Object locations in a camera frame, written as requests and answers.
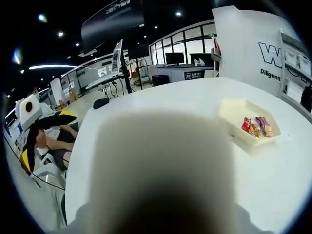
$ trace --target black chair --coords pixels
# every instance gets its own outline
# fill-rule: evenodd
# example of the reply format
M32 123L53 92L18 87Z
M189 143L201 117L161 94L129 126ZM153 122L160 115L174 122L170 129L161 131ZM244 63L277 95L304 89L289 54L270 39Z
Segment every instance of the black chair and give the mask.
M159 86L163 84L169 84L169 76L168 75L155 75L152 76L153 86Z

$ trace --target glass window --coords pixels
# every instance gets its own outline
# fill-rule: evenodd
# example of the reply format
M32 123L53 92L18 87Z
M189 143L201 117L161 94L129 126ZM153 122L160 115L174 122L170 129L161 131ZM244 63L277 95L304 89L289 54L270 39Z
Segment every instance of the glass window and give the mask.
M185 39L188 64L191 64L194 63L194 61L191 61L190 54L204 53L200 27L186 30Z
M172 53L171 39L170 38L164 39L163 44L164 44L164 53L165 53L165 63L167 63L166 53Z
M213 39L205 39L205 51L206 53L211 53L211 49L214 47Z
M156 53L157 53L157 58L158 58L158 64L165 64L161 41L156 43Z
M183 53L184 54L184 63L186 62L185 57L185 48L184 48L184 39L183 39L183 33L177 33L172 36L172 43L174 45L174 53Z
M156 57L155 44L151 46L151 52L152 52L153 65L156 65L157 64L157 57Z
M203 25L204 35L216 34L215 24Z

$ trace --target computer monitor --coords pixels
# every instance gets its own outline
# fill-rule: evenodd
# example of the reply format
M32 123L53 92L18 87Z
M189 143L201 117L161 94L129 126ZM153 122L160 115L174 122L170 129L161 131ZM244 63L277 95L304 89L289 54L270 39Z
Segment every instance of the computer monitor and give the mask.
M145 45L139 45L139 46L136 46L134 48L130 48L128 50L129 60L138 59L138 58L146 57L149 55L150 55L149 47L146 44Z
M184 63L184 53L166 53L167 64Z
M112 70L111 70L112 72L119 72L120 71L121 50L122 50L122 40L117 44L117 46L113 50Z
M201 59L205 63L205 66L208 67L213 67L214 66L214 61L211 58L210 53L198 53L198 54L190 54L191 56L191 64L194 64L194 59Z

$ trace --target monitor stand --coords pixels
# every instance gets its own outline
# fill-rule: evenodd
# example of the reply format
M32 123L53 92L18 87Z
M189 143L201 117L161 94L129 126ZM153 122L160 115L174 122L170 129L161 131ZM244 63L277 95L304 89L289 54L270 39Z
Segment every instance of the monitor stand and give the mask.
M138 58L136 59L136 70L137 70L137 73L138 73L138 79L140 81L141 90L143 90L141 74L140 74L140 67L138 65Z
M131 85L130 85L130 81L129 81L129 71L127 69L127 65L126 65L126 61L125 61L125 57L123 55L122 49L121 49L121 56L120 57L121 57L120 61L121 61L123 77L124 77L125 82L126 82L127 91L130 94L130 93L132 93L132 90L131 90Z

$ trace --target cable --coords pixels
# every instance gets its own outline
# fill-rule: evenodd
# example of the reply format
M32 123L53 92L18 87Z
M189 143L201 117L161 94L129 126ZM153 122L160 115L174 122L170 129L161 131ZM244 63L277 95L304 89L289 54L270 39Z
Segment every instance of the cable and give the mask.
M113 86L114 86L114 87L115 87L115 89L116 89L116 94L117 94L117 97L119 97L118 92L117 92L117 83L116 83L116 82L114 82L114 81L112 81L112 84L113 84Z
M111 90L112 96L113 96L114 98L116 98L115 95L114 95L113 92L112 92L112 87L111 87L110 83L108 83L108 86L109 86L109 89Z
M121 79L120 79L120 78L119 78L119 81L120 81L121 86L122 86L122 94L123 94L123 95L125 95L125 92L123 91L123 83L122 83L122 81L121 81Z
M8 146L10 147L10 149L12 150L12 152L14 153L15 157L19 160L20 164L23 165L23 163L21 162L21 160L19 159L19 157L17 156L17 154L15 153L15 151L12 149L12 147L11 147L11 145L9 144L8 140L7 140L5 137L4 137L4 139L5 139L6 143L8 144ZM42 182L44 182L44 183L46 183L46 184L49 184L49 185L51 185L51 186L53 186L53 187L56 187L56 188L58 188L58 189L62 189L62 190L65 191L65 189L63 189L63 188L61 188L61 187L59 187L59 186L56 186L56 185L54 185L54 184L50 184L49 182L44 181L43 179L39 178L37 175L35 175L35 174L32 173L31 171L29 171L29 172L30 172L33 176L35 176L36 178L38 178L39 180L41 180Z
M104 92L105 92L106 96L108 97L108 99L110 99L108 94L107 94L106 84L104 84Z
M298 76L300 76L300 75L294 75L293 73L291 73L291 71L287 68L287 71L291 74L291 75L293 75L294 77L298 77Z

